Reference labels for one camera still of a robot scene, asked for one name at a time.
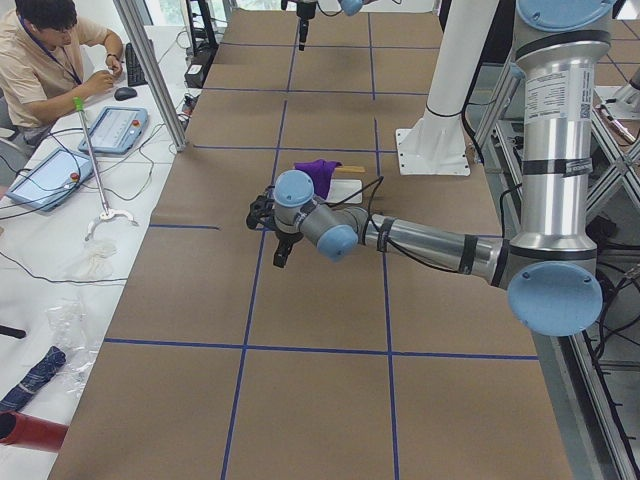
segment computer mouse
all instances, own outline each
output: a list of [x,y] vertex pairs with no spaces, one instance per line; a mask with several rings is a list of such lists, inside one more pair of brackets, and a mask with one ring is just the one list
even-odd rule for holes
[[120,87],[113,94],[113,98],[118,101],[127,100],[128,98],[133,98],[138,96],[138,92],[136,92],[131,87]]

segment black keyboard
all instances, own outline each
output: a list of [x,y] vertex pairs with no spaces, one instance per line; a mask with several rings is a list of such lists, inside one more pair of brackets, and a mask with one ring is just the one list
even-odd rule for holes
[[127,43],[124,48],[124,59],[127,66],[127,85],[130,87],[146,85],[147,80],[144,78],[142,65],[140,65],[136,52],[133,51],[133,45],[130,43]]

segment lanyard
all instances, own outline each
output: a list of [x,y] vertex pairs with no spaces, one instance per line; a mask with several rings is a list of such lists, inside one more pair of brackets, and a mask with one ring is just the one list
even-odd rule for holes
[[40,50],[42,50],[45,53],[45,55],[47,55],[51,60],[56,62],[58,65],[60,65],[60,67],[62,67],[62,69],[65,72],[67,72],[69,75],[71,75],[71,78],[73,78],[73,81],[76,83],[76,85],[82,84],[82,80],[80,80],[80,77],[78,76],[78,73],[76,72],[76,69],[73,68],[73,63],[71,63],[71,59],[69,58],[69,55],[67,55],[67,51],[64,49],[64,47],[60,47],[60,48],[62,48],[62,51],[64,52],[64,56],[67,57],[67,60],[69,61],[69,65],[71,65],[71,70],[69,70],[62,63],[60,63],[60,60],[58,60],[56,57],[54,57],[53,54],[51,53],[51,51],[47,47],[45,47],[42,44],[42,42],[40,40],[38,40],[33,35],[33,33],[31,33],[29,31],[27,26],[24,24],[24,19],[22,18],[22,16],[19,16],[18,18],[20,19],[20,24],[22,25],[22,28],[24,28],[24,31],[27,32],[27,35],[29,35],[31,40],[33,40],[35,42],[35,44],[40,47]]

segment white table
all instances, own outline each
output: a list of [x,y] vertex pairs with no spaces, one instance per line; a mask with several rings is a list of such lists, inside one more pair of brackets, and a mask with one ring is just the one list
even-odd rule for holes
[[[154,42],[157,58],[166,53],[160,63],[172,101],[176,107],[182,104],[185,93],[189,91],[183,82],[186,70],[184,50],[175,42],[179,27],[149,27],[148,33]],[[187,40],[182,37],[182,45]],[[104,61],[104,49],[92,49],[89,56]],[[102,64],[94,60],[97,69]],[[116,85],[126,85],[123,75]],[[151,91],[147,85],[136,87],[138,96],[124,102],[116,102],[113,92],[89,99],[85,109],[89,121],[95,119],[106,105],[144,107],[149,112],[149,124],[134,148],[149,138],[154,127],[163,123]],[[61,118],[53,132],[80,126],[77,113]],[[76,150],[82,140],[81,132],[57,135],[69,149]],[[32,168],[53,151],[58,144],[51,138],[38,148],[27,167]],[[132,226],[125,218],[118,217],[108,223],[100,224],[94,238],[111,239],[117,252],[108,258],[113,268],[109,278],[126,278],[129,274],[138,249],[144,238],[151,212],[156,205],[175,155],[170,136],[165,127],[144,147],[144,153],[155,162],[151,184],[133,201],[125,202],[107,193],[112,208],[122,208],[131,212],[139,226]],[[121,158],[99,157],[102,170],[108,169],[102,180],[105,187],[115,190],[124,197],[137,193],[144,185],[150,162],[135,152],[124,162]],[[82,258],[85,249],[84,237],[89,222],[102,211],[100,197],[95,180],[89,180],[69,199],[50,213],[34,212],[17,218],[1,218],[27,210],[20,206],[10,206],[12,202],[4,198],[0,201],[0,226],[4,233],[0,236],[0,251],[18,260],[36,275],[52,279],[68,278],[66,270],[74,261]],[[87,358],[95,352],[104,338],[118,300],[124,288],[124,282],[100,286],[72,284],[50,284],[29,277],[23,270],[4,258],[0,258],[0,324],[27,331],[27,337],[16,340],[0,336],[0,397],[16,385],[28,370],[45,355],[53,344],[54,332],[49,327],[46,311],[62,306],[67,301],[78,301],[82,305],[83,328],[87,338]],[[79,401],[79,393],[68,393],[74,385],[71,369],[63,368],[46,385],[28,406],[22,410],[27,415],[42,417],[51,421],[69,424]],[[86,381],[88,372],[74,373]],[[46,479],[53,466],[56,455],[52,453],[0,446],[0,478],[3,480],[40,480]]]

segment blue and white tablet device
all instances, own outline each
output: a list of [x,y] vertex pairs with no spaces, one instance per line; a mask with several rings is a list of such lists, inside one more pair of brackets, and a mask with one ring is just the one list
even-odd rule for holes
[[[104,107],[89,128],[91,146],[96,153],[122,155],[136,142],[149,121],[144,108]],[[86,140],[78,149],[89,153]]]
[[88,156],[58,148],[14,183],[6,196],[18,205],[48,212],[92,175],[93,166]]

